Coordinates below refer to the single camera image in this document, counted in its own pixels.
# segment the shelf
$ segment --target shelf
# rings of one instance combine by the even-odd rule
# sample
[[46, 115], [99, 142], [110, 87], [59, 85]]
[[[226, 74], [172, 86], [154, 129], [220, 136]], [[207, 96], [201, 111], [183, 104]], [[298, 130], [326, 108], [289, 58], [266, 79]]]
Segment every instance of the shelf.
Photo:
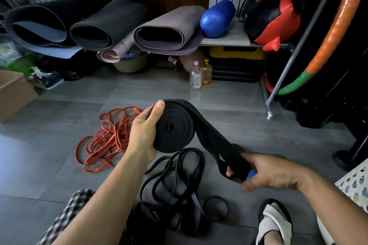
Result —
[[204, 38], [200, 43], [201, 46], [224, 46], [224, 47], [261, 47], [249, 41], [248, 35], [244, 30], [244, 25], [237, 17], [230, 22], [225, 33], [215, 39]]

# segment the left hand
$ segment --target left hand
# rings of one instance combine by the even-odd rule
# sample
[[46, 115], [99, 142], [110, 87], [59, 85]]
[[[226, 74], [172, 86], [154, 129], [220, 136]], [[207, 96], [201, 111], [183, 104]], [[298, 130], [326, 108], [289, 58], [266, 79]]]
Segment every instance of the left hand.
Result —
[[154, 149], [156, 137], [156, 123], [165, 109], [165, 102], [159, 100], [154, 106], [150, 116], [147, 115], [152, 107], [145, 109], [135, 118], [130, 130], [129, 144], [126, 153], [143, 153], [148, 161], [152, 161], [157, 151]]

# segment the white slipper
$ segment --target white slipper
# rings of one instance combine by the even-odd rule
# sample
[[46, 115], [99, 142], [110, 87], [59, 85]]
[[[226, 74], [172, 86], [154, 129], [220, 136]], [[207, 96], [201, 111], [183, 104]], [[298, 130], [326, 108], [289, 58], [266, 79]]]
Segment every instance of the white slipper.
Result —
[[[273, 206], [271, 206], [272, 203], [276, 203], [278, 205], [282, 213], [285, 215], [286, 220]], [[258, 224], [258, 235], [253, 244], [264, 245], [265, 235], [270, 231], [278, 231], [283, 244], [290, 245], [292, 239], [292, 219], [281, 202], [275, 199], [265, 200], [258, 213]]]

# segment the plaid pants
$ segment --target plaid pants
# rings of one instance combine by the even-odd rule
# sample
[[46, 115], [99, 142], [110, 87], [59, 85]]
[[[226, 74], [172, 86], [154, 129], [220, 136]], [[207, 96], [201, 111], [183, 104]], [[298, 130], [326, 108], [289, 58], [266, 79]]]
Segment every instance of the plaid pants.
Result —
[[[74, 217], [82, 210], [87, 202], [94, 195], [92, 190], [79, 190], [74, 193], [68, 202], [67, 206], [61, 212], [58, 218], [54, 221], [52, 226], [43, 235], [37, 245], [49, 245], [52, 244], [55, 239], [62, 233], [62, 231], [70, 224]], [[128, 233], [127, 229], [124, 229], [122, 237], [120, 239], [120, 245], [133, 245], [135, 244], [134, 237]]]

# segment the purple towel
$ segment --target purple towel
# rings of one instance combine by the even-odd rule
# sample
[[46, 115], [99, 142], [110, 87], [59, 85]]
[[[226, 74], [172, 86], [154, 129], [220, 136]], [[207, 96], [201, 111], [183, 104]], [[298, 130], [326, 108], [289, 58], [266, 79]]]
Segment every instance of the purple towel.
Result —
[[201, 6], [182, 6], [136, 28], [136, 45], [148, 52], [164, 55], [187, 55], [194, 52], [203, 39]]

